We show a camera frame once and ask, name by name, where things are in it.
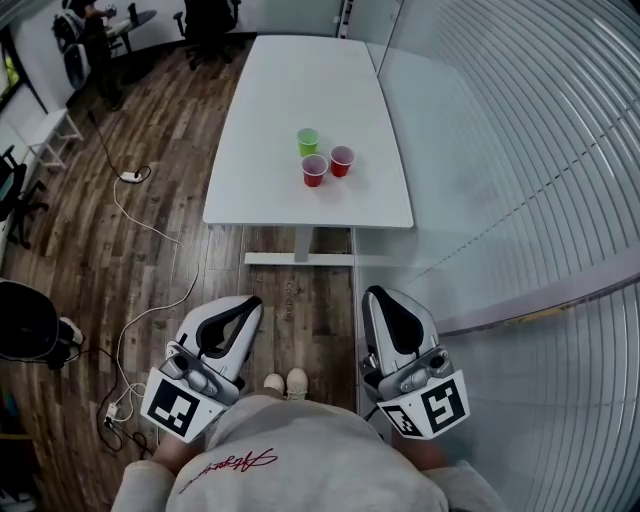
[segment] black chair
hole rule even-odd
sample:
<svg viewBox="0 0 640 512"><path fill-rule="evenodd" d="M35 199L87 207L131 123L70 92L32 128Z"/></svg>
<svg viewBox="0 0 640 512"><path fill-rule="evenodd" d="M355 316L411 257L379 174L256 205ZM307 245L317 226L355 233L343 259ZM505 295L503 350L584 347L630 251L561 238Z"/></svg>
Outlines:
<svg viewBox="0 0 640 512"><path fill-rule="evenodd" d="M233 30L238 23L238 6L240 0L230 0L233 14L227 0L184 0L187 15L186 28L182 24L182 11L173 19L178 22L180 34L189 44L194 46L187 50L187 58L191 59L189 67L194 70L200 62L219 55L229 64L231 57L224 51L224 34Z"/></svg>
<svg viewBox="0 0 640 512"><path fill-rule="evenodd" d="M47 363L58 369L80 353L84 336L51 300L33 288L0 281L0 359Z"/></svg>
<svg viewBox="0 0 640 512"><path fill-rule="evenodd" d="M24 184L27 166L18 164L11 151L10 146L0 158L0 222L7 220L11 212L13 221L9 228L8 239L14 244L20 243L25 249L31 248L31 244L24 238L24 219L36 210L47 211L49 205L45 203L31 203L37 190L46 190L41 181L36 181L34 186L24 194L20 192ZM18 228L18 238L13 235L14 230Z"/></svg>

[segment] green cup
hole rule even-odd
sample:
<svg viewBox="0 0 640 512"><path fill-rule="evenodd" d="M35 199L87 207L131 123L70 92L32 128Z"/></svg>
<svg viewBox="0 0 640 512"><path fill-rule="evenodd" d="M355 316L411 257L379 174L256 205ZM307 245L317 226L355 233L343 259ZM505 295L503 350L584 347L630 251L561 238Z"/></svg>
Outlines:
<svg viewBox="0 0 640 512"><path fill-rule="evenodd" d="M313 128L303 128L298 132L298 149L300 156L305 157L316 153L319 140L318 132Z"/></svg>

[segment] desk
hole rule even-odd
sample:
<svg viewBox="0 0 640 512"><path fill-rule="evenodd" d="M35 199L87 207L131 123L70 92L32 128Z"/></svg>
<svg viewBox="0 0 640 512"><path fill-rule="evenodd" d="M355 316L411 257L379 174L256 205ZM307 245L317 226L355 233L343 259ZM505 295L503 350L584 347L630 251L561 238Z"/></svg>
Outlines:
<svg viewBox="0 0 640 512"><path fill-rule="evenodd" d="M304 185L296 133L318 152L354 149L344 178ZM295 253L247 253L259 265L353 266L353 255L309 254L315 227L410 228L413 216L389 113L360 41L261 36L222 131L204 207L208 224L295 226Z"/></svg>

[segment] floor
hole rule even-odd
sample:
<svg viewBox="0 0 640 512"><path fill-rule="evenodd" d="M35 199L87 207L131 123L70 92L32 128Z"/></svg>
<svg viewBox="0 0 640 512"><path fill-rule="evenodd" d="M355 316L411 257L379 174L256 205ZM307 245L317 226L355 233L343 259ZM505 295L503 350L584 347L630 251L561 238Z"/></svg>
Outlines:
<svg viewBox="0 0 640 512"><path fill-rule="evenodd" d="M87 119L86 102L117 169L149 164L153 171L141 185L119 183L118 200L134 218L179 237L200 270L185 303L153 313L127 331L121 361L129 378L146 380L190 308L225 295L255 294L265 314L243 371L246 391L260 387L270 372L286 375L302 366L310 377L309 398L353 410L350 270L248 268L242 263L245 251L291 251L293 233L202 222L225 114L248 52L249 47L238 50L230 65L214 61L191 72L183 49L165 51L156 57L152 73L129 87L117 113L105 111L91 90L83 93L71 113L86 140L71 145L67 171L36 171L35 179L48 187L40 197L51 208L36 215L31 250L9 244L2 276L47 294L85 333L84 349L102 347L111 354L129 320L179 299L193 279L192 259L129 222L114 205L114 176ZM350 249L343 230L320 230L314 244L323 252ZM96 433L98 406L116 375L109 358L92 351L58 372L2 362L0 375L34 439L43 509L109 510L124 467L140 457L126 440L121 451L109 451ZM126 427L144 433L155 447L155 430L146 421L136 415ZM117 444L110 432L104 436Z"/></svg>

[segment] hand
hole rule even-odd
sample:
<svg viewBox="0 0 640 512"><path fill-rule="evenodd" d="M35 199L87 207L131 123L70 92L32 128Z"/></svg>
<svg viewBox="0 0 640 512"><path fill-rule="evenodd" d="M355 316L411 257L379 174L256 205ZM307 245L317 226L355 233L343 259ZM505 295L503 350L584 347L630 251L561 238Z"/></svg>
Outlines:
<svg viewBox="0 0 640 512"><path fill-rule="evenodd" d="M406 439L394 428L391 433L391 446L404 455L418 471L448 466L444 452L434 441Z"/></svg>
<svg viewBox="0 0 640 512"><path fill-rule="evenodd" d="M187 444L171 434L166 434L151 460L164 466L177 476L191 459L200 455L203 451L204 436Z"/></svg>

